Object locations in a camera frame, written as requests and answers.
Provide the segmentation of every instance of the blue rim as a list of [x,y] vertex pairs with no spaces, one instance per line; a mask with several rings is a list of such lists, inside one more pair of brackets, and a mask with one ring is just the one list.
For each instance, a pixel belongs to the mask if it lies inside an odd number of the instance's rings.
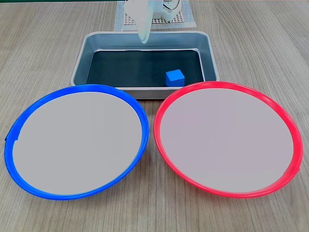
[[[121,173],[117,178],[115,178],[113,181],[110,183],[94,189],[92,191],[84,192],[84,193],[78,193],[78,194],[72,194],[72,195],[59,195],[59,194],[52,194],[48,192],[41,191],[37,188],[34,188],[33,186],[29,185],[18,173],[14,160],[13,160],[13,148],[14,148],[14,143],[16,140],[18,140],[18,136],[20,134],[20,131],[26,122],[26,120],[29,118],[29,116],[36,111],[39,107],[42,105],[65,95],[72,94],[72,93],[80,93],[80,92],[101,92],[101,93],[107,93],[113,96],[116,96],[124,101],[126,101],[138,114],[140,118],[140,123],[141,123],[141,129],[142,129],[142,138],[141,138],[141,144],[140,148],[137,152],[136,157],[134,158],[133,162],[130,164],[130,166],[123,172]],[[50,199],[50,200],[73,200],[73,199],[79,199],[83,197],[88,197],[93,194],[96,194],[98,192],[101,192],[112,185],[116,184],[118,181],[120,181],[122,178],[124,178],[134,167],[135,165],[139,162],[141,159],[147,143],[148,143],[148,138],[149,138],[149,123],[148,119],[146,116],[146,113],[142,106],[135,100],[132,96],[129,94],[110,87],[110,86],[104,86],[104,85],[78,85],[78,86],[72,86],[72,87],[67,87],[64,89],[60,89],[56,92],[53,92],[37,102],[35,102],[33,105],[31,105],[27,110],[25,110],[20,117],[16,120],[16,122],[13,124],[12,128],[10,129],[10,132],[8,133],[5,141],[5,148],[4,148],[4,158],[5,158],[5,163],[6,167],[13,178],[13,180],[25,191],[36,195],[38,197]]]

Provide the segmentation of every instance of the red rim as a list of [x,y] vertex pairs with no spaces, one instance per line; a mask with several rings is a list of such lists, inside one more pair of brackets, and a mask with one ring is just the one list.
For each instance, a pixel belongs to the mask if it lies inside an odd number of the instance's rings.
[[[283,176],[277,180],[275,183],[272,185],[263,188],[261,190],[257,191],[252,191],[252,192],[244,192],[244,193],[234,193],[234,192],[225,192],[225,191],[220,191],[216,190],[213,188],[209,188],[207,186],[201,185],[200,183],[196,182],[195,180],[189,178],[185,174],[181,172],[169,159],[168,155],[166,154],[163,145],[161,143],[161,136],[160,136],[160,126],[161,126],[161,120],[168,109],[168,107],[179,97],[196,91],[200,89],[206,89],[206,88],[226,88],[226,89],[232,89],[232,90],[237,90],[240,92],[247,93],[249,95],[252,95],[256,97],[257,99],[263,101],[267,105],[269,105],[285,122],[287,125],[288,129],[290,130],[290,133],[292,135],[292,140],[294,144],[294,151],[293,151],[293,158],[288,166],[287,170],[284,172]],[[154,140],[155,143],[158,147],[159,152],[161,153],[161,156],[165,160],[165,162],[172,168],[174,172],[176,172],[180,177],[182,177],[184,180],[188,181],[190,184],[208,191],[210,193],[214,193],[217,195],[225,196],[225,197],[234,197],[234,198],[251,198],[251,197],[260,197],[260,196],[265,196],[267,194],[273,193],[282,187],[284,187],[287,183],[289,183],[295,175],[298,173],[300,169],[300,164],[303,158],[303,142],[301,139],[300,132],[292,120],[292,118],[288,115],[288,113],[280,106],[278,105],[275,101],[273,101],[271,98],[266,96],[265,94],[258,92],[252,88],[248,88],[245,86],[241,86],[238,84],[234,83],[229,83],[229,82],[220,82],[220,81],[209,81],[209,82],[201,82],[201,83],[196,83],[192,84],[189,86],[185,86],[174,93],[172,93],[170,96],[168,96],[164,102],[161,104],[159,107],[155,119],[154,119]]]

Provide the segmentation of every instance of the plate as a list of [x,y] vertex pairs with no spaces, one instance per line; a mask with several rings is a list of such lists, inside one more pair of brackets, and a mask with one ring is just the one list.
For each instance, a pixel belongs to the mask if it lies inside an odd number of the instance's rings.
[[279,190],[303,157],[299,130],[281,106],[227,82],[192,84],[171,94],[155,116],[154,138],[179,176],[226,197]]
[[5,162],[24,190],[69,200],[107,189],[128,174],[145,151],[149,125],[141,105],[103,85],[53,92],[12,126]]

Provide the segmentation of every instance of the red plate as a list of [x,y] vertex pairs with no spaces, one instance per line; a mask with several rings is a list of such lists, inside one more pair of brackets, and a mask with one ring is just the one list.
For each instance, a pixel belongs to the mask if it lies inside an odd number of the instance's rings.
[[296,124],[272,99],[245,86],[183,87],[165,99],[154,121],[154,139],[167,164],[214,194],[264,196],[300,169],[303,143]]

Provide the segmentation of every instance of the table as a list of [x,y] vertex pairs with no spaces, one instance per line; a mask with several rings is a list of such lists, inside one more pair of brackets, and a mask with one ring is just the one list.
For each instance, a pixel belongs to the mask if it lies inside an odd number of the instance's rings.
[[153,137],[161,101],[141,101],[151,136],[120,183],[75,201],[22,190],[4,162],[5,137],[32,103],[69,86],[86,34],[112,31],[116,2],[0,4],[0,228],[3,232],[306,232],[309,228],[309,2],[191,1],[222,81],[282,105],[303,137],[299,174],[282,190],[228,199],[198,190],[163,161]]

